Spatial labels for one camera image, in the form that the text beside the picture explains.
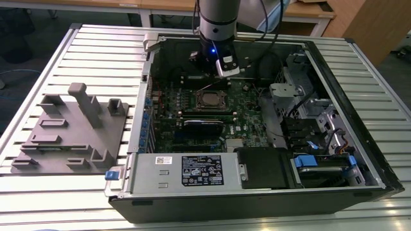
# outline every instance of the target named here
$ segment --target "cpu socket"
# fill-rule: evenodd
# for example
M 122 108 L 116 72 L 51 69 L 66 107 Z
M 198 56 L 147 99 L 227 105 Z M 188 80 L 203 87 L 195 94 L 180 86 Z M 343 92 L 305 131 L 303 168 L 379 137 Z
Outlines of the cpu socket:
M 196 96 L 196 110 L 227 110 L 224 91 L 218 90 L 202 90 L 195 93 Z

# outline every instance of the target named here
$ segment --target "blue latch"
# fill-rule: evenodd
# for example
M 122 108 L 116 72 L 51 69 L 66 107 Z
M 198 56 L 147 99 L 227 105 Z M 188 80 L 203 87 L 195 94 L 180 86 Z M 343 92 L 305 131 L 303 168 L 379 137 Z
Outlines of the blue latch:
M 120 179 L 120 172 L 119 171 L 107 171 L 104 178 L 106 178 L 106 180 L 119 180 Z
M 140 147 L 143 147 L 143 146 L 144 146 L 144 144 L 146 144 L 144 139 L 140 139 L 140 142 L 139 142 Z
M 146 135 L 147 135 L 147 131 L 143 130 L 143 131 L 140 132 L 140 136 L 142 136 L 142 137 L 146 137 Z
M 151 106 L 152 105 L 152 100 L 146 98 L 146 106 Z
M 311 141 L 307 141 L 307 143 L 310 144 L 313 149 L 315 149 L 315 150 L 319 149 L 319 146 L 315 145 L 315 143 L 313 143 Z
M 317 167 L 317 160 L 313 155 L 299 155 L 295 159 L 295 166 L 297 167 Z
M 358 164 L 358 161 L 355 160 L 355 157 L 353 155 L 349 157 L 349 160 L 350 160 L 351 166 Z

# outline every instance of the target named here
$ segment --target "white table leg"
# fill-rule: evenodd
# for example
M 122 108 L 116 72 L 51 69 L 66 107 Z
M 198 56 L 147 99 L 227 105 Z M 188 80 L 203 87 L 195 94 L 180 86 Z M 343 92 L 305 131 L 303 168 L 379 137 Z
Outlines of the white table leg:
M 143 27 L 152 27 L 151 10 L 150 9 L 140 9 L 139 11 L 140 11 L 140 18 L 142 18 Z
M 323 18 L 321 19 L 319 23 L 315 25 L 314 27 L 314 30 L 311 32 L 311 35 L 313 37 L 321 37 L 323 36 L 323 33 L 326 31 L 326 28 L 329 26 L 329 23 L 330 23 L 330 20 L 329 18 Z

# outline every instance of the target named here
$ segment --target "slotted metal surface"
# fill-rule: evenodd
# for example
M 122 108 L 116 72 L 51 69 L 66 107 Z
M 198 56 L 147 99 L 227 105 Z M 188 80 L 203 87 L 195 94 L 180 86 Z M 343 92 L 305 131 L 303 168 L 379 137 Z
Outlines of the slotted metal surface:
M 63 94 L 71 82 L 84 82 L 100 102 L 111 97 L 134 107 L 138 103 L 147 32 L 190 34 L 187 30 L 83 25 L 71 29 L 2 140 L 0 230 L 410 230 L 411 220 L 411 120 L 410 112 L 357 46 L 339 38 L 282 36 L 313 40 L 325 56 L 351 103 L 367 125 L 406 191 L 379 202 L 367 202 L 333 215 L 210 221 L 199 223 L 130 224 L 104 197 L 104 176 L 7 175 L 43 109 L 46 93 Z M 124 165 L 134 108 L 128 111 L 118 164 Z M 112 190 L 120 189 L 120 182 Z

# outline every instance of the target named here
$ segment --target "power supply label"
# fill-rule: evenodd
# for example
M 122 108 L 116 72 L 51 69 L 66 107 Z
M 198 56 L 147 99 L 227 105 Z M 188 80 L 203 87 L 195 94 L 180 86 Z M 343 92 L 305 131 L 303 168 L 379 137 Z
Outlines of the power supply label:
M 222 156 L 183 156 L 182 176 L 184 186 L 224 185 Z

